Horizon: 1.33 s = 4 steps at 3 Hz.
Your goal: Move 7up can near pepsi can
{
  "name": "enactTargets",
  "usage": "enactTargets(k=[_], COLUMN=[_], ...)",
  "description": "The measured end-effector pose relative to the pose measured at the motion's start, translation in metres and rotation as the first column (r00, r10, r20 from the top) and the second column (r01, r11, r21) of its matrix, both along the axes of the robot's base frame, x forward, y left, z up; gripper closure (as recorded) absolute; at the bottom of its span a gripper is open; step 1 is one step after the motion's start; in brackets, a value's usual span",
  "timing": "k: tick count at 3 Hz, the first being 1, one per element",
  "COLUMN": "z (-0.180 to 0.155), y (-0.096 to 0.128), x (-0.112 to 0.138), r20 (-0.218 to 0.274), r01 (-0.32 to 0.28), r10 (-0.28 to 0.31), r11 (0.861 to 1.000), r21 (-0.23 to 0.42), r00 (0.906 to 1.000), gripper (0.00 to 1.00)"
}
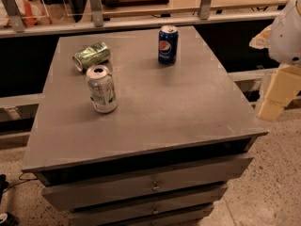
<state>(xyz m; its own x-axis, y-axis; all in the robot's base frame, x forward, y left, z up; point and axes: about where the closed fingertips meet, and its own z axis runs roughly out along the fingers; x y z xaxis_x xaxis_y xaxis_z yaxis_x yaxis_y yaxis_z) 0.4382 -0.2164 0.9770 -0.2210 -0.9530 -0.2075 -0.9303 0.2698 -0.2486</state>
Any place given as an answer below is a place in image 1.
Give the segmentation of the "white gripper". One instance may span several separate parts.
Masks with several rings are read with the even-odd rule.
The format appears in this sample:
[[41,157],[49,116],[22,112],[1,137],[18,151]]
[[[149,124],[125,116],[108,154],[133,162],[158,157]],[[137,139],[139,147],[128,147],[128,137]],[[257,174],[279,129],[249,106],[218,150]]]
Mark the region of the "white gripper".
[[301,91],[301,0],[290,0],[272,26],[266,26],[251,39],[255,49],[268,47],[269,57],[281,65],[271,76],[258,118],[275,121]]

